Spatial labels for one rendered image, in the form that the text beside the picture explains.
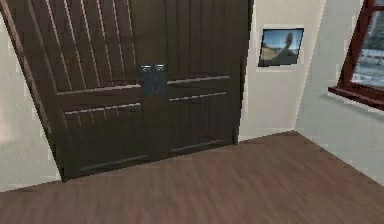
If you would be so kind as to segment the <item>dark brown double door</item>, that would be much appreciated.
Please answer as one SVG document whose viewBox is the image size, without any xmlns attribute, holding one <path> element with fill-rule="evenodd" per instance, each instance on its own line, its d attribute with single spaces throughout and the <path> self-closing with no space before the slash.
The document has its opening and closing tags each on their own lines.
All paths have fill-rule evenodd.
<svg viewBox="0 0 384 224">
<path fill-rule="evenodd" d="M 253 3 L 0 0 L 61 178 L 236 143 Z M 161 95 L 156 64 L 166 66 Z"/>
</svg>

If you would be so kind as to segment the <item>white framed landscape picture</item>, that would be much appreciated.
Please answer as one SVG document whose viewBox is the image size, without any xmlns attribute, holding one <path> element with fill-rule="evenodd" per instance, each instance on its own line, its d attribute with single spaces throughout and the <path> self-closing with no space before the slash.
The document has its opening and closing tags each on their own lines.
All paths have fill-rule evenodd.
<svg viewBox="0 0 384 224">
<path fill-rule="evenodd" d="M 296 65 L 304 28 L 265 28 L 261 36 L 258 66 L 262 68 Z"/>
</svg>

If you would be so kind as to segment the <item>red brown framed window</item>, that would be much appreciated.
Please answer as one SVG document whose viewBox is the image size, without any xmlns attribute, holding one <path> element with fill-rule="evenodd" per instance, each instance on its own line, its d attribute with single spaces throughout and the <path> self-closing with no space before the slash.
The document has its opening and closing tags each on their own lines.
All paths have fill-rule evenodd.
<svg viewBox="0 0 384 224">
<path fill-rule="evenodd" d="M 364 0 L 335 86 L 328 91 L 384 111 L 384 0 Z"/>
</svg>

